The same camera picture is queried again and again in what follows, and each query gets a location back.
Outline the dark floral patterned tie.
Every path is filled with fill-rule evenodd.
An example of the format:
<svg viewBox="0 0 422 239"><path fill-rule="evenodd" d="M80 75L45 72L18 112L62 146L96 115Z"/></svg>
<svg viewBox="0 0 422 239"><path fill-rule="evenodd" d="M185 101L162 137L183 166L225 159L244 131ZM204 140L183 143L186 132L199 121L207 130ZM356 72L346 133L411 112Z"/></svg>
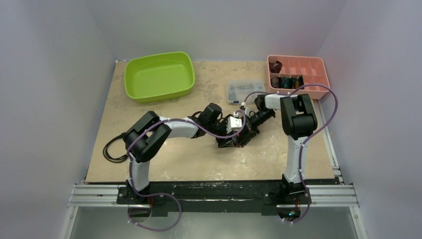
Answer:
<svg viewBox="0 0 422 239"><path fill-rule="evenodd" d="M243 130L232 140L231 146L242 148L247 145L258 134L259 131L256 130Z"/></svg>

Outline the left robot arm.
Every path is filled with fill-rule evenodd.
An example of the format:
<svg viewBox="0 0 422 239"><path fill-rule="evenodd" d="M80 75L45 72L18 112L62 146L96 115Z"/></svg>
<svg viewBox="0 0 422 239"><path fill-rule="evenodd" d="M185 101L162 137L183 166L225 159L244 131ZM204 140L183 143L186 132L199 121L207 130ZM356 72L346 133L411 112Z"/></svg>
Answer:
<svg viewBox="0 0 422 239"><path fill-rule="evenodd" d="M166 118L147 112L124 135L129 163L129 197L141 204L148 199L150 161L165 141L171 138L199 138L205 134L215 139L235 139L245 127L246 115L238 110L222 116L220 106L210 103L202 111L186 118Z"/></svg>

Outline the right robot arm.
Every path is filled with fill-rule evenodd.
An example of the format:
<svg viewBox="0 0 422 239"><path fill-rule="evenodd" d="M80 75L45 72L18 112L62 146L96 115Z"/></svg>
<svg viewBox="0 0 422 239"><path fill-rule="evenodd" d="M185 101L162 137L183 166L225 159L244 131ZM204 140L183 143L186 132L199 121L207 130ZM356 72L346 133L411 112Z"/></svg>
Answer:
<svg viewBox="0 0 422 239"><path fill-rule="evenodd" d="M241 145L259 133L258 127L281 113L281 125L288 140L287 164L278 194L287 203L306 193L305 169L308 141L317 129L317 118L308 94L284 96L260 94L254 100L257 112L246 118L237 139Z"/></svg>

